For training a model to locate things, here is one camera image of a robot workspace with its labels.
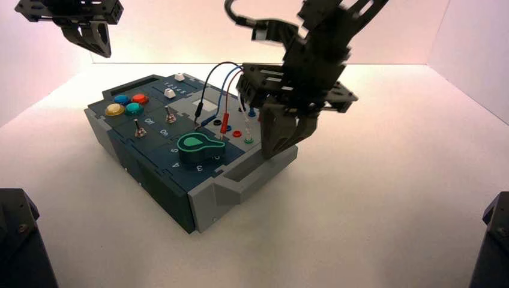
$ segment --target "black wire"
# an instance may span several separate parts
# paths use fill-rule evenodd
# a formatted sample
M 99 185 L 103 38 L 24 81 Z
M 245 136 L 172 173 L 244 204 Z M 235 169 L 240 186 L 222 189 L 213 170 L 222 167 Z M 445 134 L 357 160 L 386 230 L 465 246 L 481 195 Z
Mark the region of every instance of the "black wire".
M 206 85 L 208 83 L 208 80 L 210 78 L 210 76 L 212 75 L 212 73 L 214 72 L 214 70 L 223 65 L 223 64 L 233 64 L 235 66 L 239 66 L 237 63 L 233 63 L 231 61 L 224 61 L 224 62 L 221 62 L 219 64 L 217 64 L 214 68 L 212 68 L 212 70 L 210 70 L 210 73 L 208 73 L 208 76 L 205 80 L 205 84 L 203 84 L 203 91 L 202 91 L 202 98 L 200 100 L 200 104 L 198 104 L 198 108 L 196 109 L 196 112 L 194 113 L 194 123 L 196 123 L 196 120 L 198 119 L 198 117 L 200 117 L 200 115 L 202 114 L 202 109 L 203 109 L 203 99 L 205 98 L 205 90 L 206 90 Z
M 224 2 L 224 9 L 226 10 L 226 14 L 236 23 L 238 22 L 238 16 L 232 11 L 232 4 L 234 0 L 226 0 Z
M 240 26 L 245 26 L 249 28 L 260 28 L 265 29 L 266 24 L 255 19 L 245 17 L 242 15 L 237 15 L 232 11 L 232 4 L 235 0 L 225 0 L 224 9 L 226 10 L 226 14 L 237 24 Z

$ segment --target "white table surface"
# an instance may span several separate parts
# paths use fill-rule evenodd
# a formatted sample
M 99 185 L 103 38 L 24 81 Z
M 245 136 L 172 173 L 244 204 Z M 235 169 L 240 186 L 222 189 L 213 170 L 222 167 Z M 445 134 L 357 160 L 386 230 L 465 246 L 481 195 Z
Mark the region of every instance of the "white table surface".
M 360 101 L 323 113 L 295 162 L 188 235 L 83 109 L 149 74 L 204 79 L 211 67 L 93 65 L 0 128 L 0 186 L 38 206 L 61 287 L 468 285 L 482 213 L 509 188 L 508 126 L 429 67 L 351 65 L 341 80 Z

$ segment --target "cable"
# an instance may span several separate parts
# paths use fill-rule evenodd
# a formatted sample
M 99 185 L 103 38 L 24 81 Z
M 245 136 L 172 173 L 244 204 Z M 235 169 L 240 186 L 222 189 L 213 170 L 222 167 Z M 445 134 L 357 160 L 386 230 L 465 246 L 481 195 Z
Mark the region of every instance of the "cable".
M 237 69 L 240 69 L 243 71 L 242 67 L 235 67 L 232 71 L 230 71 L 230 73 L 228 73 L 228 75 L 226 75 L 226 78 L 224 78 L 223 86 L 221 86 L 221 94 L 219 94 L 219 100 L 217 101 L 217 111 L 215 112 L 216 116 L 219 114 L 219 110 L 221 109 L 221 107 L 220 107 L 221 97 L 223 96 L 224 87 L 226 86 L 226 82 L 228 81 L 228 78 L 230 77 L 230 75 L 233 74 L 233 72 L 235 72 L 235 70 L 237 70 Z
M 228 90 L 226 90 L 226 104 L 224 105 L 225 113 L 228 113 L 228 94 L 230 93 L 230 86 L 232 86 L 232 82 L 237 77 L 237 75 L 239 75 L 242 72 L 243 71 L 241 70 L 241 71 L 237 72 L 235 75 L 233 75 L 232 80 L 230 80 L 230 84 L 228 84 Z
M 233 72 L 235 72 L 235 70 L 237 70 L 237 69 L 242 69 L 242 66 L 237 66 L 237 67 L 233 68 L 232 71 L 230 71 L 230 73 L 228 73 L 228 75 L 226 75 L 226 78 L 224 78 L 223 86 L 221 86 L 221 93 L 219 93 L 219 99 L 217 100 L 217 110 L 215 111 L 215 114 L 213 114 L 209 118 L 203 120 L 200 123 L 200 127 L 207 126 L 210 122 L 212 122 L 212 120 L 214 120 L 217 117 L 217 115 L 219 115 L 219 110 L 221 109 L 221 99 L 224 94 L 224 87 L 226 86 L 226 82 L 228 81 L 228 78 L 230 77 L 230 75 Z
M 230 84 L 228 85 L 228 89 L 226 90 L 226 104 L 225 104 L 225 108 L 224 108 L 225 115 L 228 114 L 228 96 L 229 96 L 228 94 L 230 93 L 230 86 L 232 85 L 232 82 L 236 78 L 236 76 L 242 72 L 243 71 L 239 71 L 233 76 L 232 80 L 230 81 Z M 244 105 L 242 105 L 242 100 L 241 100 L 240 94 L 237 96 L 237 100 L 239 102 L 240 109 L 242 110 L 242 114 L 244 114 L 244 122 L 245 122 L 245 139 L 244 139 L 244 141 L 246 143 L 253 143 L 253 136 L 251 135 L 251 129 L 249 127 L 249 118 L 247 117 L 247 114 L 245 112 Z
M 223 140 L 224 135 L 226 134 L 226 131 L 228 129 L 228 119 L 230 118 L 230 114 L 228 114 L 228 93 L 230 92 L 230 87 L 232 86 L 233 80 L 236 78 L 237 75 L 242 73 L 243 71 L 240 70 L 235 75 L 233 75 L 232 80 L 230 80 L 230 84 L 228 85 L 228 90 L 226 90 L 226 104 L 224 105 L 224 115 L 223 115 L 223 125 L 221 126 L 221 136 L 220 139 Z
M 202 109 L 203 109 L 203 98 L 205 97 L 205 90 L 206 90 L 206 86 L 207 86 L 207 83 L 210 79 L 210 76 L 212 75 L 212 73 L 214 72 L 214 70 L 223 65 L 223 64 L 233 64 L 235 65 L 236 67 L 240 67 L 237 63 L 233 63 L 231 61 L 224 61 L 224 62 L 221 62 L 219 64 L 217 64 L 214 68 L 212 68 L 212 70 L 210 71 L 210 73 L 208 74 L 206 80 L 205 80 L 205 83 L 203 84 L 203 91 L 202 91 L 202 98 L 200 100 L 200 104 L 198 104 L 198 108 L 196 109 L 196 112 L 194 113 L 194 125 L 196 126 L 196 121 L 198 120 L 198 117 L 200 117 L 200 115 L 202 114 Z
M 235 24 L 249 28 L 259 28 L 259 29 L 265 29 L 267 27 L 266 24 L 263 22 L 235 14 L 235 12 L 232 11 L 233 2 L 234 0 L 225 0 L 224 9 L 226 10 L 226 14 L 228 14 L 228 17 L 230 17 L 230 19 L 232 19 L 235 22 Z

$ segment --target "teal button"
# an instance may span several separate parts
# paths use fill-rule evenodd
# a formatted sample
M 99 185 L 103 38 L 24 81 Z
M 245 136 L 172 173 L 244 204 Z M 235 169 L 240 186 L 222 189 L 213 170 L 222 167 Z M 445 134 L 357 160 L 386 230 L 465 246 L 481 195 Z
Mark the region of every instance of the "teal button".
M 125 114 L 129 116 L 140 115 L 143 113 L 143 106 L 138 103 L 130 103 L 125 107 Z

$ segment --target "red button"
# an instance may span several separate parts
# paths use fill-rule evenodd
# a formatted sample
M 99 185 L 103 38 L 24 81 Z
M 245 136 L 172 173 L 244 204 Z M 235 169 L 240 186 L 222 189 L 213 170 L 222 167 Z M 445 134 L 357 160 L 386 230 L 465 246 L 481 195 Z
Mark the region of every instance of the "red button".
M 145 94 L 136 94 L 133 96 L 131 101 L 141 105 L 145 105 L 146 103 L 148 103 L 148 97 Z

